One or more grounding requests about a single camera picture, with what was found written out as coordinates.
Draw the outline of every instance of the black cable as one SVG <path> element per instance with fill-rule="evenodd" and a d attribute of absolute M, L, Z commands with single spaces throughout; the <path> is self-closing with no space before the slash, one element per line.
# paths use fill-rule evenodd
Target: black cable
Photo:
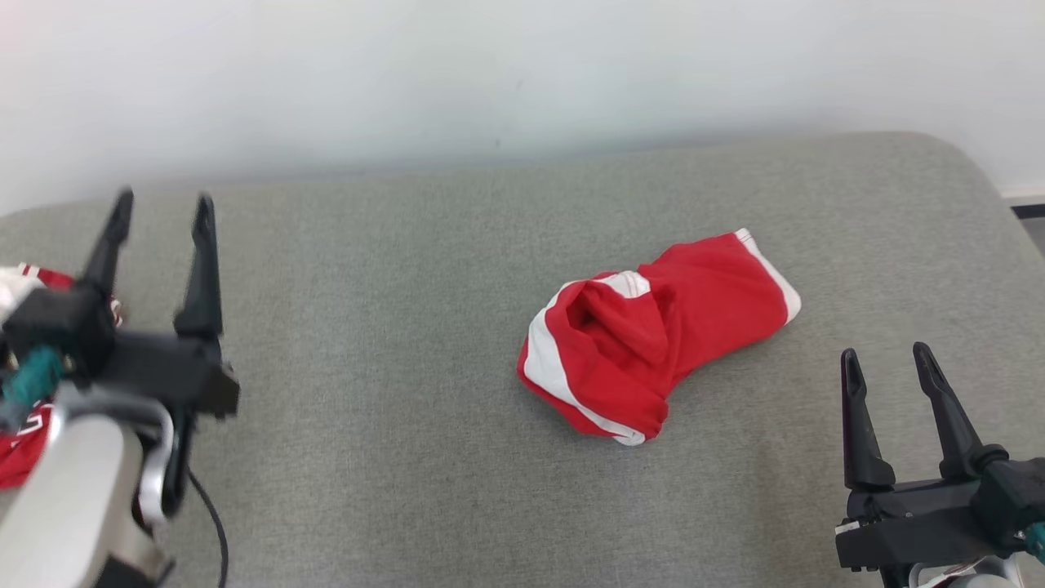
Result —
<path fill-rule="evenodd" d="M 203 489 L 203 485 L 196 479 L 195 474 L 192 470 L 188 470 L 189 481 L 200 493 L 200 498 L 203 499 L 203 503 L 207 507 L 207 511 L 210 512 L 210 518 L 214 520 L 214 531 L 217 532 L 217 542 L 222 545 L 222 575 L 217 579 L 217 588 L 225 588 L 225 579 L 229 575 L 229 540 L 225 537 L 225 527 L 222 526 L 222 519 L 217 516 L 217 509 L 214 508 L 214 503 L 210 501 L 210 496 L 207 495 L 207 491 Z"/>

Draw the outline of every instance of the red fabric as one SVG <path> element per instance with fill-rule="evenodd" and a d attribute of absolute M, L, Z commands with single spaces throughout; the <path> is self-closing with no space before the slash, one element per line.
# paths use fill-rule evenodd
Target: red fabric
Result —
<path fill-rule="evenodd" d="M 69 289 L 75 278 L 61 272 L 38 265 L 21 263 L 18 272 L 27 277 L 40 279 L 47 287 Z M 116 327 L 123 324 L 122 307 L 116 299 L 110 300 Z M 51 405 L 42 404 L 29 416 L 25 426 L 16 434 L 0 433 L 0 489 L 20 487 L 40 460 L 47 444 L 47 431 L 51 420 Z"/>
<path fill-rule="evenodd" d="M 531 362 L 535 378 L 528 377 L 533 338 L 541 358 L 556 356 L 561 361 L 565 394 L 577 404 L 645 440 L 655 438 L 668 418 L 667 398 L 681 379 L 769 337 L 788 321 L 782 284 L 757 249 L 745 246 L 750 235 L 738 233 L 672 245 L 637 272 L 600 274 L 566 284 L 544 311 L 551 339 L 540 335 L 540 315 L 534 320 L 519 356 L 519 378 L 578 431 L 618 437 L 553 390 L 561 380 L 545 370 L 548 362 Z M 796 292 L 791 304 L 797 312 Z"/>
<path fill-rule="evenodd" d="M 0 433 L 0 490 L 25 484 L 47 444 L 50 422 L 51 405 L 41 404 L 18 433 Z"/>
<path fill-rule="evenodd" d="M 19 263 L 19 271 L 22 275 L 36 277 L 44 283 L 47 287 L 52 287 L 54 289 L 69 289 L 72 287 L 73 283 L 76 282 L 76 278 L 71 275 L 64 274 L 62 272 L 56 272 L 54 269 L 49 269 L 47 267 L 41 267 L 40 265 L 32 265 L 29 263 Z M 109 299 L 109 308 L 113 311 L 113 321 L 116 327 L 123 326 L 123 305 L 120 304 L 115 298 Z"/>

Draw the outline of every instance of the gray fabric surface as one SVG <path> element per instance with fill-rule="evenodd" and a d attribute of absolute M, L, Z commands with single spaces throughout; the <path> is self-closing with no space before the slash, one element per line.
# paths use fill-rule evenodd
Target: gray fabric surface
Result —
<path fill-rule="evenodd" d="M 899 478 L 939 461 L 915 340 L 985 442 L 1043 453 L 1045 260 L 935 139 L 213 194 L 243 394 L 238 419 L 203 423 L 192 468 L 228 530 L 232 587 L 879 585 L 834 552 L 847 347 Z M 132 328 L 169 329 L 194 194 L 141 195 L 119 296 Z M 76 269 L 108 206 L 0 219 L 0 252 Z M 658 439 L 583 438 L 516 380 L 527 326 L 563 281 L 744 226 L 803 311 L 686 380 Z M 213 585 L 194 495 L 166 541 L 172 587 Z"/>
<path fill-rule="evenodd" d="M 1045 253 L 1045 217 L 1024 218 L 1022 222 L 1030 240 L 1035 241 L 1039 251 Z"/>

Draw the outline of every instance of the red and white garment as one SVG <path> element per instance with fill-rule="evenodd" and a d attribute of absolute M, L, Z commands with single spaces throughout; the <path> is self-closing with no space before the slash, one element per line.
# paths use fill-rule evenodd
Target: red and white garment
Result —
<path fill-rule="evenodd" d="M 530 324 L 518 376 L 578 431 L 640 445 L 660 432 L 680 380 L 800 308 L 747 229 L 678 243 L 637 271 L 559 288 Z"/>
<path fill-rule="evenodd" d="M 36 287 L 68 289 L 75 279 L 61 272 L 20 263 L 17 267 L 0 267 L 0 322 L 7 317 Z M 123 324 L 122 306 L 110 300 L 116 327 Z M 25 425 L 15 434 L 0 433 L 0 490 L 25 484 L 32 467 L 44 451 L 50 426 L 51 405 L 40 403 Z"/>
<path fill-rule="evenodd" d="M 19 263 L 18 272 L 26 277 L 34 277 L 39 279 L 43 285 L 54 289 L 69 289 L 76 281 L 76 278 L 71 275 L 49 269 L 47 267 L 41 267 L 40 265 L 30 265 L 29 263 Z M 123 310 L 123 306 L 120 305 L 120 302 L 115 298 L 110 298 L 109 307 L 113 310 L 113 321 L 116 322 L 116 327 L 122 326 L 123 316 L 121 311 Z"/>

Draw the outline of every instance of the wall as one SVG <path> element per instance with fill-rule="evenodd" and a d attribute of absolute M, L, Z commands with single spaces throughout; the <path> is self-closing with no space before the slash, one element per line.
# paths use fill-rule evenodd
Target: wall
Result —
<path fill-rule="evenodd" d="M 1045 193 L 1035 0 L 0 0 L 0 213 L 850 130 Z"/>

